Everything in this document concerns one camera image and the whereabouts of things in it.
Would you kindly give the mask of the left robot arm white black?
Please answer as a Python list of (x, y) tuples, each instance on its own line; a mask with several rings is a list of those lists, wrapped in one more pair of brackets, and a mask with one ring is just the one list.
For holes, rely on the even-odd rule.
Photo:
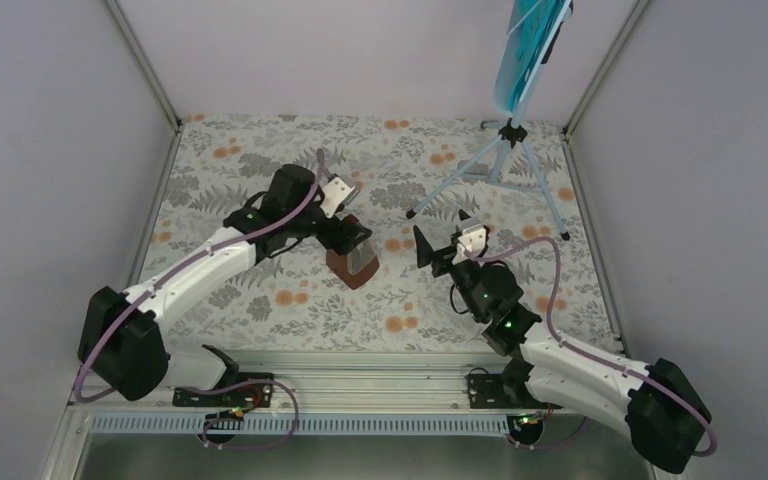
[(108, 384), (109, 393), (139, 400), (157, 388), (201, 393), (223, 405), (238, 391), (236, 363), (207, 345), (174, 347), (166, 334), (173, 324), (228, 279), (313, 238), (341, 256), (356, 251), (371, 231), (341, 211), (358, 188), (325, 167), (317, 171), (285, 164), (269, 188), (229, 214), (206, 241), (163, 272), (123, 291), (103, 287), (90, 298), (73, 386), (76, 401), (89, 373)]

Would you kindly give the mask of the brown wooden metronome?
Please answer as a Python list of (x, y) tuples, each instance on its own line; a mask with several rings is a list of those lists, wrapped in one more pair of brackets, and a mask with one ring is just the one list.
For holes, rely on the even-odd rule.
[(372, 230), (352, 214), (329, 219), (323, 231), (326, 265), (352, 290), (366, 284), (380, 267), (371, 236)]

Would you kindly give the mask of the light blue music stand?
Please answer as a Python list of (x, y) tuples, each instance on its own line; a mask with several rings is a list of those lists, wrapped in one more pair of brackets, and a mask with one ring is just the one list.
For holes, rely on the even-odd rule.
[[(496, 136), (464, 165), (448, 176), (430, 194), (406, 211), (411, 219), (432, 200), (459, 180), (473, 180), (520, 192), (541, 192), (556, 222), (560, 237), (571, 239), (542, 168), (528, 140), (524, 126), (536, 83), (553, 52), (563, 24), (573, 15), (572, 0), (516, 1), (507, 27), (505, 47), (493, 89), (495, 108), (506, 116), (504, 121), (484, 120), (482, 130), (495, 129)], [(537, 185), (529, 187), (501, 180), (502, 167), (514, 150), (521, 149), (535, 176)]]

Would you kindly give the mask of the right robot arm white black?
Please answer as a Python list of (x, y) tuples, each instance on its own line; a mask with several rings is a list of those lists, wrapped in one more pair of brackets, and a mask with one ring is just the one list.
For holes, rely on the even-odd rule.
[(466, 212), (460, 220), (440, 249), (413, 229), (417, 266), (450, 277), (467, 314), (484, 325), (487, 344), (509, 358), (501, 375), (509, 404), (569, 408), (623, 435), (647, 462), (672, 474), (683, 473), (693, 457), (716, 453), (712, 415), (677, 364), (629, 359), (561, 333), (554, 305), (543, 315), (531, 311), (506, 256), (487, 256), (488, 228)]

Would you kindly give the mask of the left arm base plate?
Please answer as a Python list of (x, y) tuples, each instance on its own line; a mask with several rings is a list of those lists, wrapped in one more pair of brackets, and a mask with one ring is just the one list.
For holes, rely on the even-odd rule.
[(179, 408), (218, 408), (221, 410), (270, 408), (274, 387), (269, 383), (263, 383), (264, 379), (274, 380), (275, 377), (272, 373), (239, 373), (238, 377), (230, 382), (231, 385), (253, 380), (260, 380), (260, 383), (238, 387), (218, 395), (204, 395), (185, 389), (175, 389), (172, 405)]

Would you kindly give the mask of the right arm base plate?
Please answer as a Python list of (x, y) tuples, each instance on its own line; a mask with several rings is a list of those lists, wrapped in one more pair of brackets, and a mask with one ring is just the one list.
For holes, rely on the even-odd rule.
[(469, 405), (474, 410), (509, 409), (511, 400), (500, 374), (470, 373), (466, 377)]

